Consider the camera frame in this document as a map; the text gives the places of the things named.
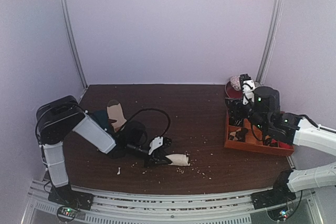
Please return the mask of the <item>cream white sock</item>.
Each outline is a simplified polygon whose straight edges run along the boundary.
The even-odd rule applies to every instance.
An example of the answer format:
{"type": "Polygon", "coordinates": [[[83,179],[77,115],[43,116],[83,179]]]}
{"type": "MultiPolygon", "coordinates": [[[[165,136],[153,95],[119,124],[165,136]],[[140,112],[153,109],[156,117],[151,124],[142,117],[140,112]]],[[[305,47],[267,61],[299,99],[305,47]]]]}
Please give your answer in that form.
{"type": "Polygon", "coordinates": [[[171,166],[190,166],[189,157],[186,154],[170,154],[166,156],[171,166]]]}

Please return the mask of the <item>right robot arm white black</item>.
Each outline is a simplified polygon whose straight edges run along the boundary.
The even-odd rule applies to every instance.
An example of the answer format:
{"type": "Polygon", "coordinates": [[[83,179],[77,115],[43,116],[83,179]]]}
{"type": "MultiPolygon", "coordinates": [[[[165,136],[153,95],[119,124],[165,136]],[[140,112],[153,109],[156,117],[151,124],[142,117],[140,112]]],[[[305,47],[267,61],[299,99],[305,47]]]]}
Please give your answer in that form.
{"type": "MultiPolygon", "coordinates": [[[[334,129],[317,124],[305,114],[282,112],[279,91],[268,86],[257,87],[248,74],[235,79],[242,95],[225,100],[229,117],[235,121],[248,120],[257,141],[278,141],[335,155],[334,129]]],[[[289,196],[289,192],[332,185],[335,185],[335,163],[306,170],[289,170],[279,176],[269,192],[269,199],[279,204],[289,196]]]]}

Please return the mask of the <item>white patterned bowl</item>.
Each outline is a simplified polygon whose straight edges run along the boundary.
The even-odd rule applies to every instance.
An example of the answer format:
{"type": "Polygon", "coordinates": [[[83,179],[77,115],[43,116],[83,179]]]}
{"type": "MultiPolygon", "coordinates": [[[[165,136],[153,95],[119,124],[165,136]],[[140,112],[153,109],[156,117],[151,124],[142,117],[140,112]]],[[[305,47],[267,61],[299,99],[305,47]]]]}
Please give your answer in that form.
{"type": "Polygon", "coordinates": [[[230,85],[231,85],[231,87],[234,90],[240,91],[241,90],[241,85],[240,85],[240,78],[239,78],[239,76],[232,76],[232,77],[230,77],[230,85]]]}

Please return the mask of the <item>red round tray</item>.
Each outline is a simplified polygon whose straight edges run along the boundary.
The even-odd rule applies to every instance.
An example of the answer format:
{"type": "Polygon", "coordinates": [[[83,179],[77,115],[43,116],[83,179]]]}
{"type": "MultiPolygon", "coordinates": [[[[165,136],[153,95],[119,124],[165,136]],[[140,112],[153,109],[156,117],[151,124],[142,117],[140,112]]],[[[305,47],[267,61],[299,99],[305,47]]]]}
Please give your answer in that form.
{"type": "Polygon", "coordinates": [[[243,95],[242,91],[235,90],[232,86],[230,81],[228,81],[225,85],[225,94],[228,98],[240,99],[243,95]]]}

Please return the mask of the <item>argyle brown sock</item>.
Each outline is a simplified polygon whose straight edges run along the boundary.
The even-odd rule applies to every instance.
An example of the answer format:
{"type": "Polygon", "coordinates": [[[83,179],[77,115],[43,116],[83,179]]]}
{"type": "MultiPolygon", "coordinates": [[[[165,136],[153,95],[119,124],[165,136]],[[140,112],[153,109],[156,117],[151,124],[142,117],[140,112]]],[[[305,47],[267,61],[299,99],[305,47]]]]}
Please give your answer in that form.
{"type": "Polygon", "coordinates": [[[239,128],[229,133],[228,139],[231,141],[245,142],[248,130],[246,128],[239,128]]]}

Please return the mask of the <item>orange wooden compartment box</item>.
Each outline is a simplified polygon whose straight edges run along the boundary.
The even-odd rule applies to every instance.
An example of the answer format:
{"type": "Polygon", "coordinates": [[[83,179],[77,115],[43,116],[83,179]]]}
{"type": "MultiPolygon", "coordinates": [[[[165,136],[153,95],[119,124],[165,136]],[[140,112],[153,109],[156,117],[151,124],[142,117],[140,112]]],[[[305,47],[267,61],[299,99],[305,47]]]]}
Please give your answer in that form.
{"type": "Polygon", "coordinates": [[[280,141],[278,141],[279,147],[264,146],[263,141],[270,136],[263,136],[263,132],[260,130],[260,128],[251,124],[248,119],[244,119],[239,123],[229,123],[229,116],[227,112],[225,123],[225,148],[278,156],[291,156],[294,153],[294,148],[292,146],[280,141]],[[248,130],[245,142],[229,140],[229,133],[239,128],[246,128],[248,130]]]}

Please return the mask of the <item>black red patterned sock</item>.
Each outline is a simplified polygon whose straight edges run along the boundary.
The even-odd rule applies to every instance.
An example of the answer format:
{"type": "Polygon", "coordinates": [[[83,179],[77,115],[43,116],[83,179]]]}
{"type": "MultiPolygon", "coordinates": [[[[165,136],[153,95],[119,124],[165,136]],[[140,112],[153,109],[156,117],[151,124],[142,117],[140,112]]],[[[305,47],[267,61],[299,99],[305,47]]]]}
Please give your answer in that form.
{"type": "Polygon", "coordinates": [[[279,147],[278,141],[275,139],[268,137],[263,141],[264,146],[270,146],[270,147],[279,147]]]}

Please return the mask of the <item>beige brown striped sock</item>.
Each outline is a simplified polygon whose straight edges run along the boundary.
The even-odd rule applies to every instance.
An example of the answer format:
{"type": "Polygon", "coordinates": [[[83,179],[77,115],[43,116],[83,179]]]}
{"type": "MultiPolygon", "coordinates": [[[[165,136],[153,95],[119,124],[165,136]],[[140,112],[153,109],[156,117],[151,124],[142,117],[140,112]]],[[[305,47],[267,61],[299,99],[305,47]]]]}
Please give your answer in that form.
{"type": "Polygon", "coordinates": [[[117,132],[126,123],[121,103],[117,100],[110,100],[107,105],[108,123],[117,132]]]}

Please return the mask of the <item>dark teal monkey sock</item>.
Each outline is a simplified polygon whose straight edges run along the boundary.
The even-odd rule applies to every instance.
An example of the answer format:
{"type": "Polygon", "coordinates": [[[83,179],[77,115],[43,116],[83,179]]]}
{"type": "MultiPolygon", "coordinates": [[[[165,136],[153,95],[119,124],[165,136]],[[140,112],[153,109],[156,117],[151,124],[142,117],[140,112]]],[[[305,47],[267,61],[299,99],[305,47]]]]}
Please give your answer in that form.
{"type": "Polygon", "coordinates": [[[93,119],[99,124],[103,130],[110,130],[108,114],[106,110],[99,110],[93,112],[93,119]]]}

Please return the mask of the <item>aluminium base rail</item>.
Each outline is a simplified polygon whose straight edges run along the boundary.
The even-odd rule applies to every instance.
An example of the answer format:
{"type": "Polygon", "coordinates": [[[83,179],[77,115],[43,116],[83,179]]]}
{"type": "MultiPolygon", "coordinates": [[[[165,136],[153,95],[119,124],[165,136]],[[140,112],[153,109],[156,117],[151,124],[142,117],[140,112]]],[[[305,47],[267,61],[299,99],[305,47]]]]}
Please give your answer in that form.
{"type": "MultiPolygon", "coordinates": [[[[33,180],[26,208],[19,223],[62,223],[56,212],[59,204],[48,201],[47,180],[33,180]]],[[[326,223],[316,194],[303,193],[298,210],[284,222],[271,219],[271,210],[287,203],[256,209],[251,195],[262,191],[203,195],[145,195],[118,193],[72,186],[74,190],[93,194],[90,210],[81,210],[69,223],[326,223]]]]}

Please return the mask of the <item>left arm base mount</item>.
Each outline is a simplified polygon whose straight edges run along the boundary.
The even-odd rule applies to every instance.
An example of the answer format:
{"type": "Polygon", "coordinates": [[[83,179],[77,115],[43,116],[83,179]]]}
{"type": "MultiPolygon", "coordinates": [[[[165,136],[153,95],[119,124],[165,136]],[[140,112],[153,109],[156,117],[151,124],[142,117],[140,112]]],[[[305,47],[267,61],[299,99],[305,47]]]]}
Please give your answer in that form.
{"type": "Polygon", "coordinates": [[[74,191],[70,186],[52,187],[48,200],[74,209],[90,210],[94,195],[80,191],[74,191]]]}

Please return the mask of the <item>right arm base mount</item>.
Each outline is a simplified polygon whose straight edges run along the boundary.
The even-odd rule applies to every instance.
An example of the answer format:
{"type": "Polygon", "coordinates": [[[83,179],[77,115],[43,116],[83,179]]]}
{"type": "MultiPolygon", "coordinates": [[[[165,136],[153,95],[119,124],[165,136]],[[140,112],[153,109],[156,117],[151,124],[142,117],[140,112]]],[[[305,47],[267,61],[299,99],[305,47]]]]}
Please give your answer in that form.
{"type": "Polygon", "coordinates": [[[281,205],[287,200],[295,200],[296,193],[289,190],[287,184],[274,184],[272,189],[251,194],[254,209],[268,208],[281,205]]]}

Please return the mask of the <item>right aluminium frame post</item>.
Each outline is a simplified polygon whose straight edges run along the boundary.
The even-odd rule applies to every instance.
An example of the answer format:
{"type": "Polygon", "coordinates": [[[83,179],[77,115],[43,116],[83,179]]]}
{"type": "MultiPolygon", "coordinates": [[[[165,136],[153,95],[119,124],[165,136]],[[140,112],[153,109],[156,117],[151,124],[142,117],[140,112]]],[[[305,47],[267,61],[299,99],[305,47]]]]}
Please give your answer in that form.
{"type": "Polygon", "coordinates": [[[261,85],[263,85],[266,81],[268,68],[275,46],[276,32],[281,19],[283,2],[284,0],[274,0],[266,43],[256,77],[256,81],[261,85]]]}

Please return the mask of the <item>aluminium frame post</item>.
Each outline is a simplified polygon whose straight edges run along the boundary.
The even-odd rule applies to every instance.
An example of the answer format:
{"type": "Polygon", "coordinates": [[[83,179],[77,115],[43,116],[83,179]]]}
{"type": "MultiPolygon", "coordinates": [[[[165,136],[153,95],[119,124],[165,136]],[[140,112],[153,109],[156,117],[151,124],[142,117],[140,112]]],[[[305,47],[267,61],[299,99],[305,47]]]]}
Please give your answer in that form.
{"type": "Polygon", "coordinates": [[[76,71],[81,81],[81,85],[86,90],[88,88],[88,84],[87,84],[85,74],[83,71],[83,67],[82,67],[82,64],[79,58],[75,36],[74,36],[74,32],[73,32],[72,25],[71,25],[67,0],[60,0],[60,4],[61,4],[62,15],[63,15],[64,23],[65,23],[66,35],[67,35],[67,39],[69,42],[71,55],[73,57],[76,71]]]}
{"type": "Polygon", "coordinates": [[[283,2],[284,0],[274,0],[266,43],[256,77],[256,81],[261,85],[263,85],[266,81],[268,68],[275,46],[276,32],[281,19],[283,2]]]}

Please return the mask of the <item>left aluminium frame post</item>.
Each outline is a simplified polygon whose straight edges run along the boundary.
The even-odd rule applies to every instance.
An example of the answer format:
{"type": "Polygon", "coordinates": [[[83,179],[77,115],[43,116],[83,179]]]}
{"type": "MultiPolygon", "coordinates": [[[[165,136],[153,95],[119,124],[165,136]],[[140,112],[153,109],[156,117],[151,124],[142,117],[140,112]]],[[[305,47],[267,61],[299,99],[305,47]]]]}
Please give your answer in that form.
{"type": "Polygon", "coordinates": [[[66,35],[67,35],[67,39],[69,42],[71,55],[73,57],[76,71],[81,81],[81,85],[86,90],[88,88],[88,84],[87,84],[85,74],[83,71],[83,67],[82,67],[82,64],[79,58],[75,36],[74,36],[74,32],[73,32],[72,25],[71,25],[67,0],[60,0],[60,4],[61,4],[62,15],[63,15],[64,23],[65,23],[66,35]]]}

